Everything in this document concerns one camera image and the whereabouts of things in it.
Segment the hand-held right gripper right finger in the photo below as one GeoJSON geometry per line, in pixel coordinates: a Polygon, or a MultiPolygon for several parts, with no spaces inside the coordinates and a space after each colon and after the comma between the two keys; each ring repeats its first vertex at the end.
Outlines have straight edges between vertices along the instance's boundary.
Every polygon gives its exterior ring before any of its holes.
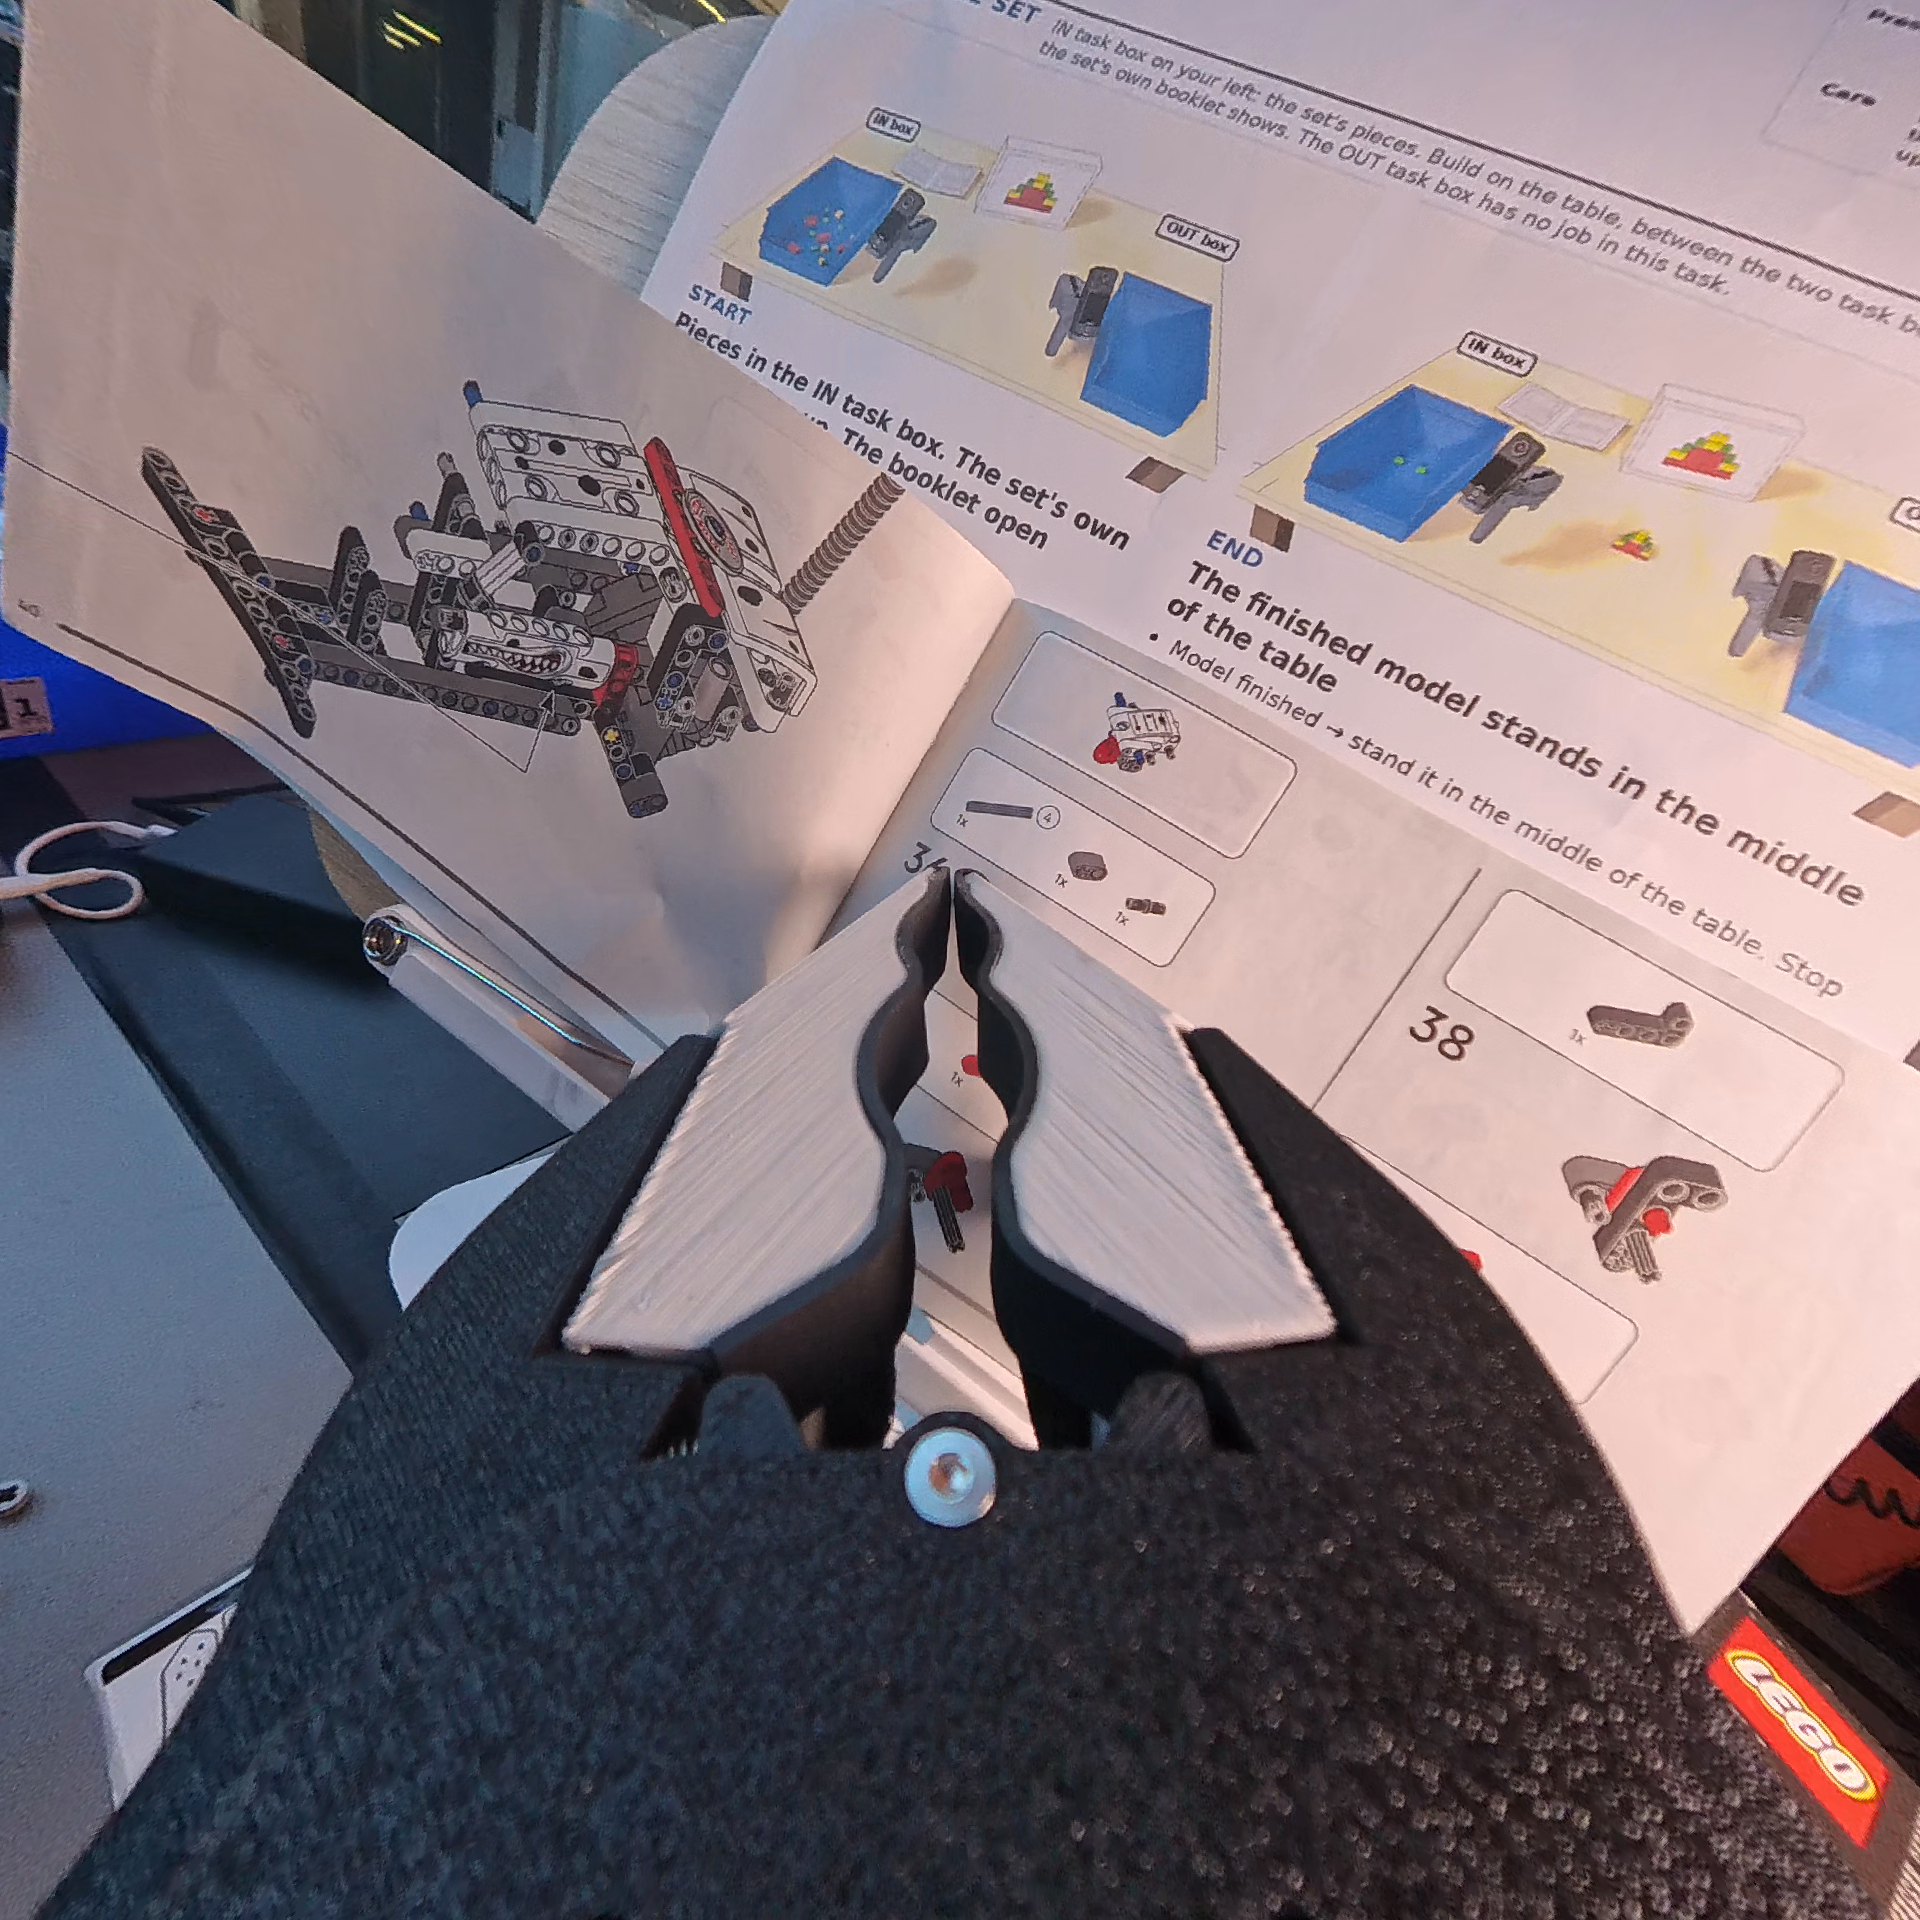
{"type": "Polygon", "coordinates": [[[982,876],[953,879],[953,915],[977,1066],[1006,1109],[1000,1247],[1171,1351],[1331,1336],[1186,1026],[982,876]]]}

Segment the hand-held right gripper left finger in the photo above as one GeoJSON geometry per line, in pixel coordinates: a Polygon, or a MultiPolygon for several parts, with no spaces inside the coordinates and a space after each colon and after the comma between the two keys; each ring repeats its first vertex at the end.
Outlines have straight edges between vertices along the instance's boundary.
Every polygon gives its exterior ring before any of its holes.
{"type": "Polygon", "coordinates": [[[915,1269],[896,1113],[947,958],[930,869],[739,1004],[602,1250],[572,1351],[887,1362],[915,1269]]]}

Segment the toy instruction booklet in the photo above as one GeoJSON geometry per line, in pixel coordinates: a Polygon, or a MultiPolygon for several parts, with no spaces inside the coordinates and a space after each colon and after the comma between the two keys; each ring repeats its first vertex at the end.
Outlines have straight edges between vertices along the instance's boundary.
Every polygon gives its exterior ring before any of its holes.
{"type": "Polygon", "coordinates": [[[30,5],[11,620],[636,1059],[983,869],[1431,1210],[1701,1617],[1916,1388],[1916,1055],[1031,600],[659,260],[566,252],[614,25],[556,12],[495,48],[490,193],[410,137],[455,3],[369,7],[367,105],[220,3],[30,5]]]}

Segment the grey desk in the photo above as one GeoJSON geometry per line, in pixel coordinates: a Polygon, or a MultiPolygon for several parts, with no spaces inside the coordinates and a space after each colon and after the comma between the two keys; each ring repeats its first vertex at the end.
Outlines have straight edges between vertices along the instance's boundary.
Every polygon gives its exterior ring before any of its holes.
{"type": "Polygon", "coordinates": [[[3,1916],[112,1808],[84,1668],[240,1569],[348,1383],[31,907],[3,931],[3,1916]]]}

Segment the white book stand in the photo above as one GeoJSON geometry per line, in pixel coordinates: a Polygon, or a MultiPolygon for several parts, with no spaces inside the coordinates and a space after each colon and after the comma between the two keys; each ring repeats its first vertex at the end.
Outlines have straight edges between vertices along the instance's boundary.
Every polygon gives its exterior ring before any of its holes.
{"type": "MultiPolygon", "coordinates": [[[[640,290],[770,33],[770,16],[733,18],[642,60],[577,135],[548,189],[540,230],[572,257],[640,290]]],[[[447,909],[397,900],[396,881],[374,869],[359,840],[321,816],[312,834],[328,876],[366,914],[364,952],[374,971],[566,1127],[582,1127],[636,1076],[624,1045],[510,975],[506,959],[481,955],[479,936],[453,929],[447,909]]],[[[985,1127],[921,1091],[907,1093],[896,1116],[907,1127],[906,1245],[920,1298],[897,1348],[892,1429],[925,1416],[950,1427],[970,1413],[1006,1442],[1031,1446],[1014,1359],[995,1334],[961,1330],[968,1299],[960,1278],[934,1278],[938,1257],[987,1254],[985,1127]]]]}

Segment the white sticker sheet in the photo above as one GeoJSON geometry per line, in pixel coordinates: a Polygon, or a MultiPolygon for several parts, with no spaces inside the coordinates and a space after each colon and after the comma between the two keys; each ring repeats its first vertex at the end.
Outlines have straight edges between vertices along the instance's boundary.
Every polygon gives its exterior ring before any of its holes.
{"type": "Polygon", "coordinates": [[[109,1803],[117,1809],[179,1724],[231,1619],[250,1566],[92,1659],[109,1803]]]}

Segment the toy truck box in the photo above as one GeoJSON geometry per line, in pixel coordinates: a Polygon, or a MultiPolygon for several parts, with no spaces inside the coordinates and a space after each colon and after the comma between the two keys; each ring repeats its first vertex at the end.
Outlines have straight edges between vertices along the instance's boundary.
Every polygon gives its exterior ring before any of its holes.
{"type": "Polygon", "coordinates": [[[1917,1389],[1701,1630],[1708,1673],[1872,1906],[1917,1913],[1917,1389]]]}

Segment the printed instruction sheet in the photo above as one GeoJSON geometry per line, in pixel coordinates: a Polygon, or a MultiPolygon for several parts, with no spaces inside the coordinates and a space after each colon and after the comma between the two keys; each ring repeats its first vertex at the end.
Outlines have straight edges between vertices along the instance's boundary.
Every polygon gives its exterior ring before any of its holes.
{"type": "Polygon", "coordinates": [[[1916,1055],[1916,3],[791,3],[644,288],[1015,588],[1916,1055]]]}

